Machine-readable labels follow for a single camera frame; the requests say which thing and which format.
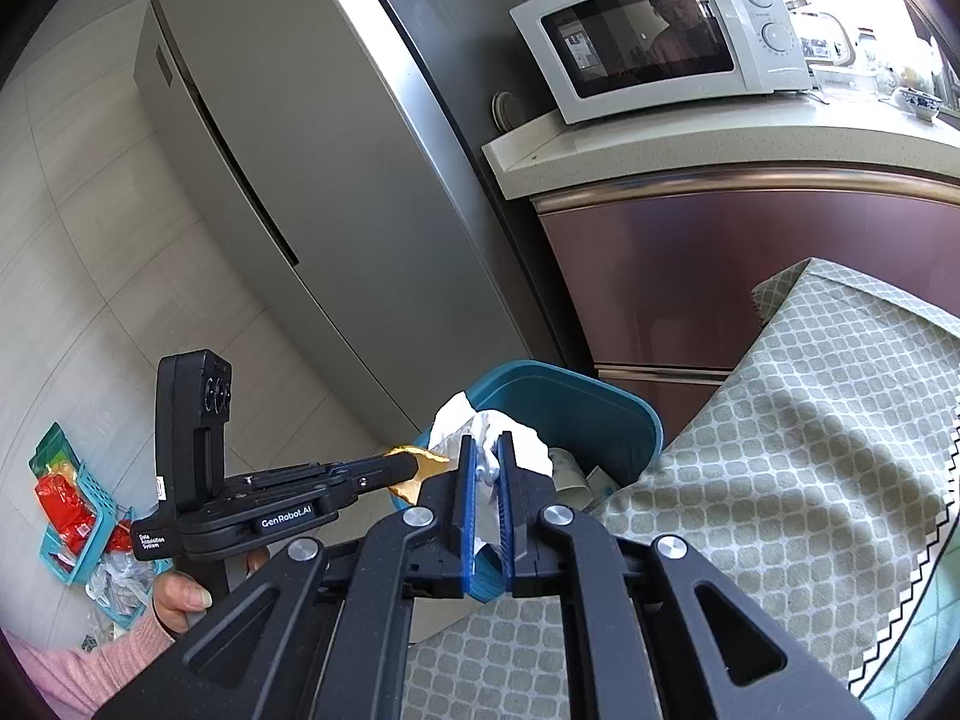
blue and white bowl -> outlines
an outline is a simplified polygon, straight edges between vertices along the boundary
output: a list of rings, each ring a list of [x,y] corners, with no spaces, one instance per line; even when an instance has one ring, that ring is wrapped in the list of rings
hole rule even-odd
[[[926,92],[918,92],[916,89],[908,89],[905,86],[898,86],[891,95],[891,100],[896,103],[896,107],[915,114],[918,119],[925,122],[932,122],[934,117],[940,112],[942,100],[934,95],[928,95]]]

bowl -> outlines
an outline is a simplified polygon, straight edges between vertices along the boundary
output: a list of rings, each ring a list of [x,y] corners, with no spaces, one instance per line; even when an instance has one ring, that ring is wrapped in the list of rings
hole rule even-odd
[[[877,99],[877,71],[811,65],[820,91],[836,100],[872,103]]]
[[[932,122],[940,112],[940,105],[943,103],[940,98],[934,95],[928,95],[926,92],[919,92],[916,89],[908,89],[905,86],[898,86],[891,95],[891,100],[897,108],[914,114],[918,119],[925,122]]]

human hand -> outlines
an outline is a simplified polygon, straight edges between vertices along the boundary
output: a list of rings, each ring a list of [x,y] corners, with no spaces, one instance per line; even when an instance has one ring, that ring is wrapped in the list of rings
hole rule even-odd
[[[247,572],[253,574],[270,560],[266,547],[247,552]],[[186,613],[210,608],[213,599],[205,587],[191,576],[179,571],[164,571],[154,579],[154,613],[170,631],[184,634],[190,624]]]

teal trash bin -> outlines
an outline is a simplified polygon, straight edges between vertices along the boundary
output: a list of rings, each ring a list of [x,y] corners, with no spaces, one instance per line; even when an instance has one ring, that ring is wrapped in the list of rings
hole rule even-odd
[[[584,475],[600,466],[621,487],[634,483],[664,447],[661,420],[646,401],[546,362],[506,362],[471,386],[467,400],[479,412],[498,410],[532,427],[547,446],[568,450]],[[414,444],[426,449],[429,440],[427,429]],[[394,503],[406,507],[400,498]],[[474,560],[469,594],[489,601],[503,590],[496,555],[485,547]]]

silver bolt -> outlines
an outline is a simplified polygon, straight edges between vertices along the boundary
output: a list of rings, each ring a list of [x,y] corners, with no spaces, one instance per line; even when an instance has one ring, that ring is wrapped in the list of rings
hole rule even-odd
[[[287,544],[287,555],[296,562],[305,562],[313,560],[320,552],[320,544],[313,541],[312,538],[295,538]]]
[[[433,512],[425,506],[412,506],[403,513],[403,521],[411,528],[422,528],[433,522]]]
[[[656,550],[669,560],[680,560],[686,554],[686,541],[679,536],[664,536],[656,543]]]
[[[554,504],[544,509],[544,519],[551,525],[569,525],[573,522],[573,512],[565,506]]]

